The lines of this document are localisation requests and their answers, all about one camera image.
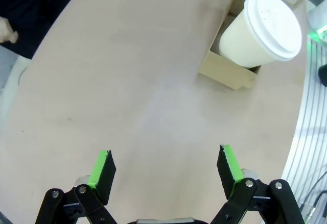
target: table surface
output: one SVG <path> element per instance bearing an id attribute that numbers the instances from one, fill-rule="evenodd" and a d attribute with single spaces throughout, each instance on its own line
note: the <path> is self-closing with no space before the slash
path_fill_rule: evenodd
<path id="1" fill-rule="evenodd" d="M 108 149 L 117 167 L 108 209 L 118 223 L 211 221 L 226 201 L 220 143 L 264 182 L 280 178 L 306 45 L 295 60 L 262 67 L 252 90 L 198 74 L 225 2 L 72 0 L 21 78 L 1 136 L 0 210 L 33 223 L 48 189 L 70 190 Z M 296 14 L 306 33 L 304 7 Z M 248 214 L 244 223 L 259 220 Z"/>

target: person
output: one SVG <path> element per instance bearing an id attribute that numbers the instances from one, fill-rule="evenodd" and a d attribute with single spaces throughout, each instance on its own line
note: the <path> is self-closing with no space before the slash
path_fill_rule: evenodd
<path id="1" fill-rule="evenodd" d="M 32 59 L 70 0 L 0 0 L 0 45 Z"/>

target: cardboard box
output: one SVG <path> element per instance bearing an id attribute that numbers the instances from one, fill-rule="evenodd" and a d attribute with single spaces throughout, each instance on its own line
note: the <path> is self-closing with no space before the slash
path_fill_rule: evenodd
<path id="1" fill-rule="evenodd" d="M 291 9 L 295 9 L 304 0 L 283 0 Z M 229 0 L 226 5 L 224 19 L 219 25 L 217 34 L 209 51 L 207 52 L 199 73 L 213 80 L 218 81 L 233 90 L 238 90 L 242 87 L 252 88 L 255 83 L 255 77 L 259 73 L 260 67 L 246 69 L 236 63 L 223 58 L 219 55 L 218 46 L 222 33 L 232 23 L 235 17 L 243 10 L 245 0 Z"/>

